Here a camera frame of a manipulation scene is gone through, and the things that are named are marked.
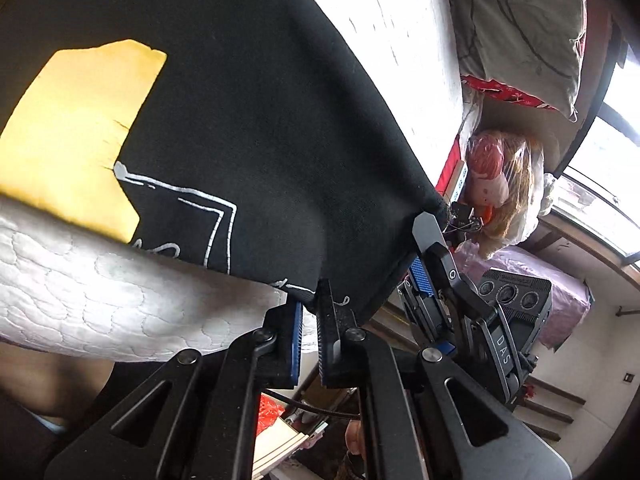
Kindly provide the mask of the window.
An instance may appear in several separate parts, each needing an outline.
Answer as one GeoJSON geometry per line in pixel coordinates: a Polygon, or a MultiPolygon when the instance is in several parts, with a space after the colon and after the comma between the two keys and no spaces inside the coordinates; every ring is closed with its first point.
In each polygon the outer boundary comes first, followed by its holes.
{"type": "Polygon", "coordinates": [[[639,263],[639,61],[627,50],[558,180],[553,209],[639,263]]]}

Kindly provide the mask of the doll in plastic bag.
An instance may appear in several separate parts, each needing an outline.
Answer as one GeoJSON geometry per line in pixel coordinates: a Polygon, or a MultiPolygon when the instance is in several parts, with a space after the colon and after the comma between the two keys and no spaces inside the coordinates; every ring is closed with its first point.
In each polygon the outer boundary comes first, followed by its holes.
{"type": "Polygon", "coordinates": [[[527,240],[544,210],[544,146],[531,136],[484,130],[469,140],[463,197],[482,218],[480,258],[527,240]]]}

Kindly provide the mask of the white quilted mattress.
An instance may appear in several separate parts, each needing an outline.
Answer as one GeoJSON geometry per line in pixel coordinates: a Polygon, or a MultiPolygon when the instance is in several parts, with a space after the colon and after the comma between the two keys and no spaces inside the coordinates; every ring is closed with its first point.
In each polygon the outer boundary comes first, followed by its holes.
{"type": "Polygon", "coordinates": [[[1,338],[165,361],[322,278],[365,321],[461,112],[448,0],[6,0],[1,338]]]}

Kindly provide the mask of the pink wrapped bundle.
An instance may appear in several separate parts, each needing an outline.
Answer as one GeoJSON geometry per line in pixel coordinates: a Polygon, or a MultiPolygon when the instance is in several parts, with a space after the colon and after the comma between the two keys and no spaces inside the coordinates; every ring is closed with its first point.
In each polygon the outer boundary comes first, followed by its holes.
{"type": "Polygon", "coordinates": [[[536,341],[558,350],[593,305],[585,283],[516,246],[485,259],[480,246],[468,240],[454,252],[454,262],[488,304],[500,304],[506,319],[516,323],[511,332],[519,349],[530,341],[524,323],[539,320],[536,341]]]}

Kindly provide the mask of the black pants yellow patch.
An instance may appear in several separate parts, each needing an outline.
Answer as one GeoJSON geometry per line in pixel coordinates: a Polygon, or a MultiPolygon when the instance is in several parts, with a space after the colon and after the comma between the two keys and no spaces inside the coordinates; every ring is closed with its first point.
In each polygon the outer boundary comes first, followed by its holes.
{"type": "Polygon", "coordinates": [[[447,219],[314,0],[9,0],[1,189],[127,244],[370,318],[447,219]]]}

